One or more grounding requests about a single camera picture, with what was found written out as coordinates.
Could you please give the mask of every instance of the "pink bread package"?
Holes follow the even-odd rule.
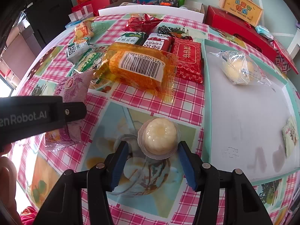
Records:
[[[87,71],[85,73],[64,78],[55,87],[54,95],[61,96],[63,102],[85,103],[86,94],[93,73],[93,71]],[[81,123],[82,119],[72,121],[63,128],[46,132],[44,135],[46,150],[55,152],[67,146],[82,143]]]

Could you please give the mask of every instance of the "orange snack package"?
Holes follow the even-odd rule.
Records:
[[[91,38],[94,36],[94,33],[92,32],[92,20],[85,20],[82,21],[79,25],[75,27],[75,37],[73,42],[76,42],[78,40],[81,40],[82,38]]]
[[[109,64],[116,81],[149,92],[165,102],[173,102],[176,62],[177,57],[169,52],[113,43],[101,67]]]

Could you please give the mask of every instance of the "blue gripper pad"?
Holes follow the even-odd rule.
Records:
[[[182,165],[185,177],[187,179],[187,184],[193,190],[196,190],[197,183],[195,178],[195,171],[181,142],[178,144],[178,154],[179,154],[180,163]]]
[[[128,143],[126,142],[120,155],[119,155],[119,159],[117,160],[117,162],[114,166],[114,169],[112,170],[112,179],[111,179],[111,183],[110,183],[110,188],[112,190],[114,190],[115,187],[117,187],[119,184],[125,163],[127,161],[128,151],[129,151],[129,146],[128,146]]]

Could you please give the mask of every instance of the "red biscuit package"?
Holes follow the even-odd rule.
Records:
[[[176,77],[202,84],[201,44],[177,38],[174,40],[171,52],[178,56]]]
[[[131,32],[145,32],[149,34],[162,21],[163,19],[157,19],[146,13],[133,14],[123,30]]]
[[[172,37],[169,35],[151,33],[143,46],[156,50],[169,51],[172,43]]]

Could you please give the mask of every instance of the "human hand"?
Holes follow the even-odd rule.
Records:
[[[11,150],[11,144],[4,147],[4,152],[0,153],[1,156],[7,154]],[[15,220],[17,225],[22,225],[20,215],[17,212],[16,201],[13,202],[10,207],[8,207],[9,202],[9,171],[6,168],[0,169],[0,200],[5,205],[7,211],[10,213],[11,217]]]

